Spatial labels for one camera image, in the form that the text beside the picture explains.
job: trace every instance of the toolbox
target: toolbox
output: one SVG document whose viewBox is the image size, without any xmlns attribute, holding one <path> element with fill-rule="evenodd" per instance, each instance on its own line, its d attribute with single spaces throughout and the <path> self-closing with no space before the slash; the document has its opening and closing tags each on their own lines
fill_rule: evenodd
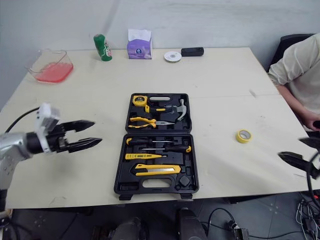
<svg viewBox="0 0 320 240">
<path fill-rule="evenodd" d="M 154 193 L 192 199 L 199 181 L 188 95 L 132 94 L 125 129 L 114 183 L 119 199 Z M 145 185 L 152 180 L 168 186 Z"/>
</svg>

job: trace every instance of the person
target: person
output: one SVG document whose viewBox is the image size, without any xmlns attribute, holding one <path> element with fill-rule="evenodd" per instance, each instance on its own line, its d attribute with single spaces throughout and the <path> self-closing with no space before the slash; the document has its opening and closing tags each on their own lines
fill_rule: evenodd
<svg viewBox="0 0 320 240">
<path fill-rule="evenodd" d="M 286 49 L 268 76 L 307 133 L 320 137 L 320 33 Z"/>
</svg>

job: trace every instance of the yellow tape roll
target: yellow tape roll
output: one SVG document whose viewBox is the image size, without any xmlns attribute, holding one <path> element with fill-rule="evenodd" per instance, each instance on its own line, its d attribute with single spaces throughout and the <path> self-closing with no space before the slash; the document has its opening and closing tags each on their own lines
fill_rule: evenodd
<svg viewBox="0 0 320 240">
<path fill-rule="evenodd" d="M 236 132 L 235 138 L 239 143 L 246 144 L 251 141 L 252 135 L 249 131 L 241 129 Z"/>
</svg>

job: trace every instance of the table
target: table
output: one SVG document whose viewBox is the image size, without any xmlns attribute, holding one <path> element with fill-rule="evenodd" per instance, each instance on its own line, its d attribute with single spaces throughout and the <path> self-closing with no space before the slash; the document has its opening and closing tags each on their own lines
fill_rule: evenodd
<svg viewBox="0 0 320 240">
<path fill-rule="evenodd" d="M 193 198 L 276 194 L 307 189 L 305 173 L 277 153 L 292 151 L 308 159 L 314 150 L 298 141 L 306 133 L 268 79 L 251 50 L 206 48 L 201 57 L 168 63 L 168 49 L 155 49 L 152 60 L 128 59 L 114 50 L 110 62 L 96 51 L 69 51 L 74 70 L 60 84 L 36 82 L 27 74 L 0 112 L 0 132 L 19 115 L 49 102 L 60 109 L 61 123 L 95 121 L 70 141 L 101 137 L 94 148 L 75 153 L 38 154 L 16 167 L 8 208 L 111 205 L 125 121 L 132 93 L 187 93 L 199 175 Z M 31 132 L 30 114 L 12 130 Z M 238 143 L 236 131 L 248 129 L 253 140 Z M 313 182 L 320 188 L 320 182 Z M 134 195 L 129 203 L 177 200 L 178 194 Z"/>
</svg>

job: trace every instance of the tape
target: tape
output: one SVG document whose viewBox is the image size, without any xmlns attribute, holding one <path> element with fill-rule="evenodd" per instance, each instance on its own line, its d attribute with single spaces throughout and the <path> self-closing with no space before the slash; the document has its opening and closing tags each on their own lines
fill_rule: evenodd
<svg viewBox="0 0 320 240">
<path fill-rule="evenodd" d="M 241 129 L 236 132 L 235 139 L 242 144 L 246 144 L 251 141 L 252 135 L 249 131 Z"/>
<path fill-rule="evenodd" d="M 181 60 L 182 56 L 177 51 L 168 51 L 164 54 L 164 59 L 170 63 L 176 63 Z"/>
</svg>

